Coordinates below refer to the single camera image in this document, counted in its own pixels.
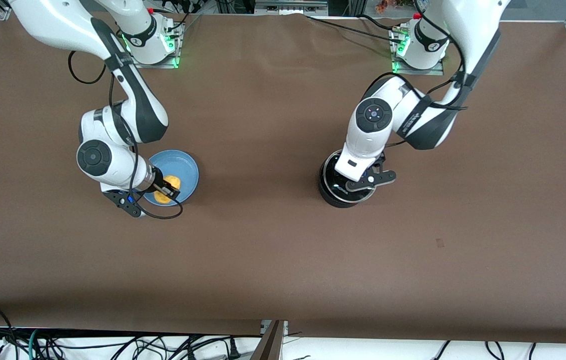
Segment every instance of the yellow food item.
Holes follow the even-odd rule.
[[[174,187],[174,189],[176,190],[180,189],[180,178],[177,178],[176,176],[173,175],[167,175],[166,177],[163,178],[163,180],[170,183],[171,186]],[[154,192],[154,199],[160,204],[168,204],[171,201],[170,198],[164,196],[164,194],[162,194],[160,191]]]

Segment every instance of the brown table surface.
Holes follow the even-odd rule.
[[[142,71],[171,125],[141,153],[201,171],[182,217],[157,221],[77,167],[109,78],[79,84],[67,51],[0,22],[0,307],[16,326],[566,342],[565,29],[501,30],[443,145],[392,148],[397,182],[335,209],[317,172],[388,45],[300,15],[201,18],[180,69]],[[75,57],[86,79],[101,64]]]

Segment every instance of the black cable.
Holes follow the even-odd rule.
[[[144,350],[151,351],[152,353],[157,354],[158,356],[161,357],[161,360],[166,360],[166,359],[163,357],[163,354],[162,354],[161,352],[157,351],[157,350],[154,350],[154,349],[149,348],[149,347],[145,348]]]
[[[174,350],[174,353],[171,354],[171,356],[168,358],[168,360],[173,360],[173,358],[177,357],[177,355],[183,351],[186,347],[188,347],[191,342],[195,342],[196,340],[202,338],[202,335],[190,335],[187,340],[183,341],[182,344],[180,344],[180,346]]]
[[[443,353],[445,352],[445,348],[447,348],[447,346],[451,343],[451,340],[447,340],[443,346],[441,346],[441,349],[438,351],[438,355],[436,355],[436,357],[433,358],[433,360],[440,360],[441,356],[443,356]]]
[[[382,23],[377,22],[376,19],[374,19],[374,18],[372,18],[371,16],[366,15],[366,14],[364,14],[364,13],[362,13],[362,14],[357,14],[356,17],[357,17],[357,18],[366,18],[367,20],[371,21],[374,25],[376,25],[377,27],[379,27],[379,28],[381,28],[381,29],[384,29],[384,30],[392,30],[392,27],[391,27],[391,26],[385,26],[385,25],[383,25]]]
[[[441,84],[438,84],[438,85],[434,86],[433,88],[429,89],[429,91],[427,91],[426,95],[429,95],[429,94],[437,91],[438,89],[444,87],[445,85],[447,85],[451,82],[452,82],[452,79],[449,79],[446,82],[441,82]]]
[[[398,142],[393,142],[393,143],[388,143],[385,145],[385,148],[391,148],[392,146],[397,146],[397,145],[401,145],[404,142],[406,142],[406,140],[402,140],[402,141],[398,141]]]
[[[536,342],[533,342],[532,347],[529,348],[529,353],[527,354],[527,360],[532,360],[532,354],[534,353],[534,349],[536,349]]]
[[[184,360],[184,358],[186,358],[189,354],[193,354],[194,351],[208,346],[209,344],[213,344],[215,342],[223,342],[223,344],[225,344],[225,346],[227,347],[227,353],[230,353],[230,348],[227,345],[227,342],[225,342],[225,340],[227,339],[231,339],[232,336],[226,336],[226,337],[218,337],[216,339],[209,339],[209,340],[205,340],[203,342],[199,342],[198,344],[193,344],[193,346],[191,346],[191,348],[187,349],[187,353],[185,353],[185,355],[183,355],[182,357],[179,358],[179,360]]]
[[[5,324],[7,324],[7,328],[9,330],[9,333],[11,335],[12,340],[14,341],[14,343],[17,343],[18,340],[16,338],[16,335],[14,335],[14,327],[11,325],[11,322],[9,321],[7,315],[5,315],[4,312],[2,312],[2,310],[0,309],[0,315],[3,318],[3,320],[5,321]],[[18,349],[16,349],[16,360],[19,360],[20,356],[19,356],[20,351],[18,351]]]
[[[180,20],[180,22],[177,23],[176,25],[174,25],[173,27],[168,27],[167,31],[170,32],[170,31],[176,29],[177,27],[180,27],[180,25],[182,25],[185,22],[185,19],[187,19],[188,16],[189,16],[189,12],[185,13],[185,16],[183,17],[183,19]]]
[[[227,354],[227,360],[236,360],[241,358],[242,354],[239,353],[239,349],[236,347],[236,340],[232,337],[230,338],[230,351]]]
[[[162,337],[159,337],[159,339],[161,339],[161,342],[163,344],[163,350],[165,351],[165,360],[167,360],[167,357],[169,355],[168,351],[167,351],[167,344],[165,344],[165,341],[162,339]]]
[[[65,352],[63,351],[63,349],[58,348],[58,351],[56,351],[57,344],[53,338],[50,337],[49,339],[47,339],[45,346],[47,347],[47,358],[50,358],[49,349],[52,349],[52,353],[54,353],[54,356],[57,360],[63,360],[65,358]]]
[[[74,69],[72,68],[72,58],[74,57],[75,53],[76,53],[76,51],[72,51],[72,52],[70,52],[70,55],[67,57],[67,66],[70,68],[70,73],[72,74],[73,78],[77,82],[80,82],[81,84],[87,84],[87,85],[96,84],[98,82],[98,80],[100,80],[100,78],[103,77],[103,74],[105,73],[105,70],[107,69],[107,66],[103,65],[103,70],[100,71],[100,75],[98,75],[98,77],[95,80],[93,80],[93,81],[81,80],[81,79],[79,79],[78,76],[76,76],[76,74],[74,73]]]
[[[500,344],[498,343],[498,341],[494,341],[494,343],[496,344],[496,347],[498,348],[498,352],[500,353],[500,357],[496,356],[496,354],[491,351],[491,349],[489,348],[489,342],[485,342],[485,348],[487,349],[489,355],[491,355],[491,357],[493,357],[496,360],[505,360],[505,355],[503,354],[503,349],[500,348]]]
[[[92,346],[67,346],[67,345],[61,345],[61,344],[56,344],[56,342],[54,341],[54,346],[57,348],[61,348],[61,349],[74,349],[74,350],[84,350],[84,349],[100,349],[100,348],[105,348],[105,347],[118,347],[118,346],[124,346],[125,342],[120,342],[117,344],[103,344],[103,345],[92,345]]]
[[[150,342],[146,342],[146,341],[141,340],[140,342],[141,342],[141,344],[143,344],[143,346],[138,346],[139,341],[137,340],[136,341],[136,350],[134,350],[134,355],[132,355],[132,360],[137,360],[138,356],[140,356],[141,353],[145,350],[152,351],[153,353],[159,354],[159,356],[161,356],[161,360],[164,360],[161,353],[159,353],[158,351],[156,351],[152,348],[149,348],[152,344],[157,342],[159,339],[161,339],[160,336],[156,337],[154,340],[152,340]]]
[[[111,79],[111,82],[109,83],[109,108],[112,110],[112,112],[114,111],[114,103],[112,101],[113,93],[114,93],[114,74],[112,73],[112,79]],[[123,119],[123,125],[125,126],[125,129],[127,130],[127,132],[129,132],[130,138],[132,139],[132,143],[134,144],[134,149],[135,149],[135,151],[134,151],[134,170],[132,170],[132,178],[129,181],[129,190],[127,191],[127,197],[131,198],[132,203],[135,204],[142,212],[147,214],[149,217],[152,217],[152,218],[155,218],[155,219],[160,219],[160,220],[170,220],[170,219],[175,219],[175,218],[179,217],[180,214],[183,213],[184,209],[183,209],[182,203],[180,203],[180,201],[178,201],[177,199],[173,199],[173,201],[178,205],[180,210],[174,215],[161,216],[161,215],[156,215],[156,214],[152,214],[151,212],[148,212],[134,198],[134,178],[136,177],[136,170],[138,169],[138,142],[136,141],[136,137],[134,137],[134,133],[132,132],[131,127],[127,123],[127,120],[125,120],[122,116],[121,116],[121,119]]]
[[[413,91],[414,94],[417,96],[417,98],[418,98],[419,100],[422,100],[422,99],[423,99],[423,96],[421,96],[420,93],[418,93],[418,91],[414,88],[414,86],[411,84],[411,82],[409,82],[409,80],[407,80],[406,77],[404,77],[403,75],[401,75],[401,74],[399,74],[399,73],[395,73],[395,72],[393,72],[393,71],[384,72],[384,73],[382,73],[381,75],[379,75],[379,76],[378,76],[376,79],[374,79],[374,80],[372,81],[372,83],[367,87],[367,89],[365,90],[365,93],[367,93],[367,91],[368,91],[369,89],[371,89],[372,86],[374,86],[374,84],[375,84],[376,82],[378,82],[379,80],[381,80],[381,79],[384,78],[385,76],[389,76],[389,75],[395,76],[395,77],[400,78],[401,80],[403,80],[403,81],[405,82],[405,86],[407,86],[409,90]],[[429,107],[430,107],[430,108],[435,108],[435,109],[456,110],[456,111],[459,111],[459,112],[460,112],[461,110],[467,110],[467,107],[465,107],[465,106],[450,106],[450,105],[448,105],[448,104],[447,104],[447,105],[445,105],[445,104],[439,104],[439,103],[437,103],[437,102],[432,102],[432,103],[429,105]]]
[[[35,340],[35,341],[34,341],[34,344],[33,344],[33,345],[34,345],[34,346],[33,346],[33,349],[34,349],[34,351],[38,354],[38,357],[39,357],[41,360],[49,359],[49,357],[48,357],[48,358],[45,358],[45,355],[43,354],[43,351],[41,350],[41,346],[40,346],[40,344],[38,343],[38,340],[36,340],[36,339],[34,339],[34,340]]]
[[[223,341],[223,344],[225,345],[225,350],[227,350],[227,359],[229,360],[232,356],[232,353],[230,352],[230,346],[227,345],[227,341]]]
[[[367,32],[362,31],[362,30],[353,29],[353,28],[351,28],[351,27],[346,27],[346,26],[343,26],[343,25],[339,25],[338,23],[333,23],[333,22],[321,20],[321,19],[319,19],[319,18],[314,18],[314,17],[307,16],[307,15],[306,15],[305,17],[308,18],[308,19],[310,19],[310,20],[313,20],[313,21],[318,21],[319,23],[324,23],[324,24],[327,24],[327,25],[332,25],[333,27],[337,27],[337,28],[341,28],[341,29],[345,29],[345,30],[350,30],[350,32],[355,32],[355,33],[367,35],[367,36],[370,36],[370,37],[374,37],[374,38],[377,38],[377,39],[382,39],[382,40],[385,40],[385,41],[389,41],[390,43],[400,43],[400,42],[401,42],[399,39],[388,38],[388,37],[385,37],[385,36],[380,36],[380,35],[376,35],[376,34],[371,34],[371,33],[369,33],[369,32],[367,33]]]
[[[123,346],[121,346],[118,350],[116,350],[114,355],[112,355],[111,360],[117,360],[118,357],[123,353],[123,351],[125,351],[125,349],[127,349],[127,347],[129,345],[131,345],[133,342],[136,342],[136,340],[138,340],[139,338],[140,338],[139,336],[136,336],[133,339],[131,339],[130,341],[123,344]]]
[[[175,349],[169,348],[169,347],[165,344],[165,342],[164,342],[164,340],[163,340],[162,338],[161,338],[162,346],[159,345],[159,344],[150,343],[149,341],[143,340],[143,339],[138,339],[136,342],[142,343],[142,344],[148,344],[148,345],[151,346],[151,347],[155,347],[155,348],[157,348],[157,349],[161,349],[161,350],[167,351],[167,352],[173,352],[173,351],[175,351]]]
[[[52,356],[49,354],[49,348],[50,348],[49,341],[50,341],[50,339],[47,339],[47,341],[45,342],[45,355],[47,355],[48,359],[51,359]]]

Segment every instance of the power cord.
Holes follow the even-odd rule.
[[[74,73],[74,69],[72,67],[72,58],[74,57],[75,53],[76,53],[76,51],[72,51],[72,52],[70,52],[70,55],[68,55],[68,57],[67,57],[67,66],[70,68],[70,74],[72,74],[72,77],[74,78],[74,80],[76,80],[77,82],[80,82],[81,84],[86,84],[86,85],[96,84],[103,77],[105,70],[107,69],[107,66],[103,65],[103,70],[100,71],[100,75],[98,75],[98,77],[95,80],[92,80],[92,81],[81,80],[81,79],[79,79],[78,76],[76,76],[76,73]]]
[[[392,39],[392,38],[388,38],[388,37],[386,37],[386,36],[380,36],[380,35],[376,35],[376,34],[371,34],[371,33],[369,33],[369,32],[365,32],[365,31],[358,30],[358,29],[353,29],[353,28],[351,28],[351,27],[346,27],[346,26],[340,25],[340,24],[338,24],[338,23],[333,23],[333,22],[325,21],[325,20],[322,20],[322,19],[320,19],[320,18],[315,18],[315,17],[311,17],[311,16],[307,16],[307,15],[306,15],[305,17],[308,18],[308,19],[310,19],[310,20],[317,21],[317,22],[319,22],[319,23],[324,23],[324,24],[327,24],[327,25],[332,25],[333,27],[337,27],[337,28],[349,30],[350,32],[355,32],[355,33],[367,35],[367,36],[369,36],[369,37],[373,37],[373,38],[377,38],[377,39],[382,39],[382,40],[385,40],[385,41],[389,41],[390,43],[400,43],[400,42],[401,42],[399,39]]]
[[[532,360],[534,349],[536,349],[536,342],[532,342],[532,347],[529,348],[529,353],[527,354],[527,360]]]
[[[491,349],[489,348],[489,342],[485,342],[485,348],[487,349],[489,355],[491,355],[491,357],[493,357],[496,360],[505,360],[505,355],[503,354],[503,349],[500,347],[500,344],[498,343],[498,341],[494,341],[494,344],[496,344],[496,347],[498,348],[498,352],[500,353],[500,357],[496,356],[496,354],[491,351]]]
[[[185,16],[183,17],[183,19],[180,20],[180,22],[177,23],[176,25],[174,25],[173,27],[169,27],[167,29],[167,31],[170,32],[170,31],[176,29],[177,27],[180,27],[180,25],[182,25],[185,22],[185,20],[187,19],[188,16],[189,16],[189,12],[185,13]]]
[[[205,340],[205,341],[199,342],[197,344],[191,344],[190,343],[190,344],[188,344],[189,347],[187,348],[187,353],[185,355],[183,355],[182,357],[180,357],[178,360],[184,360],[185,358],[190,358],[190,356],[193,355],[194,351],[196,351],[196,350],[198,350],[202,347],[208,346],[209,344],[213,344],[215,342],[223,342],[223,344],[225,344],[227,354],[228,354],[228,357],[229,357],[231,352],[230,352],[230,348],[227,346],[227,342],[225,340],[232,339],[232,338],[233,338],[233,336],[217,337],[216,339]]]
[[[445,348],[447,348],[447,346],[451,343],[451,340],[447,340],[443,346],[441,346],[441,349],[438,351],[438,354],[432,358],[432,360],[440,360],[441,356],[443,356],[443,353],[445,352]]]
[[[167,350],[165,350],[165,356],[163,357],[162,353],[159,353],[158,351],[150,348],[150,346],[152,346],[155,342],[161,340],[162,341],[162,337],[161,336],[157,336],[154,340],[152,341],[143,341],[143,340],[136,340],[136,350],[134,350],[134,354],[132,355],[132,360],[138,360],[138,357],[141,355],[141,353],[145,350],[151,351],[152,353],[158,354],[158,356],[161,357],[161,360],[166,360],[167,358]]]
[[[236,348],[236,340],[234,340],[233,337],[230,338],[230,351],[228,351],[227,353],[227,359],[228,360],[236,360],[239,359],[241,357],[241,353],[239,353],[239,350]]]
[[[5,313],[0,309],[0,315],[3,318],[3,320],[5,321],[5,324],[7,324],[7,328],[9,331],[9,335],[11,336],[11,339],[13,340],[14,344],[18,344],[18,339],[16,337],[16,335],[14,334],[14,327],[11,325],[11,322],[9,321],[9,318],[7,317],[7,315],[5,315]],[[18,349],[16,349],[16,360],[19,360],[19,355],[18,355],[19,351]]]
[[[114,92],[114,73],[112,73],[112,79],[109,82],[109,108],[112,110],[112,112],[114,111],[114,103],[112,101],[113,92]],[[134,170],[132,170],[132,178],[129,181],[129,190],[127,191],[127,198],[132,199],[132,203],[134,205],[136,205],[142,212],[147,214],[149,217],[152,217],[152,218],[155,218],[155,219],[160,219],[160,220],[170,220],[170,219],[175,219],[175,218],[179,217],[180,214],[183,213],[183,205],[182,205],[182,203],[180,203],[176,199],[173,199],[173,200],[178,205],[180,210],[174,215],[161,216],[161,215],[156,215],[156,214],[152,214],[151,212],[148,212],[134,198],[134,196],[133,196],[133,193],[134,193],[134,178],[136,178],[136,170],[138,169],[138,142],[136,141],[136,137],[134,137],[134,133],[132,132],[132,129],[130,128],[129,124],[127,123],[127,120],[125,120],[122,116],[121,116],[121,119],[123,119],[123,125],[125,126],[125,129],[127,130],[127,132],[129,132],[129,134],[130,134],[130,138],[132,139],[132,144],[134,144]]]

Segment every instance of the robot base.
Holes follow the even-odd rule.
[[[339,174],[334,167],[340,156],[340,150],[330,155],[322,164],[319,171],[319,191],[322,198],[335,208],[351,208],[369,199],[376,188],[359,191],[348,191],[345,183],[350,180]]]
[[[185,24],[181,23],[174,27],[174,21],[172,18],[165,18],[166,19],[166,27],[174,28],[173,30],[166,32],[166,39],[165,44],[168,46],[173,52],[166,55],[166,57],[155,64],[146,64],[141,63],[135,57],[132,56],[134,60],[134,65],[136,68],[144,68],[144,69],[178,69],[180,66],[180,51],[183,47],[183,36],[185,34]],[[132,50],[127,43],[127,39],[123,36],[123,43],[125,44],[125,50],[131,55]]]
[[[402,41],[402,43],[391,43],[390,44],[390,53],[392,59],[392,71],[397,74],[405,74],[405,75],[444,75],[443,72],[443,58],[438,60],[436,65],[430,69],[419,69],[413,68],[409,66],[402,58],[405,55],[405,51],[407,47],[411,43],[411,39],[409,38],[409,22],[402,23],[398,26],[393,26],[391,30],[388,31],[390,35],[390,39],[398,39]]]

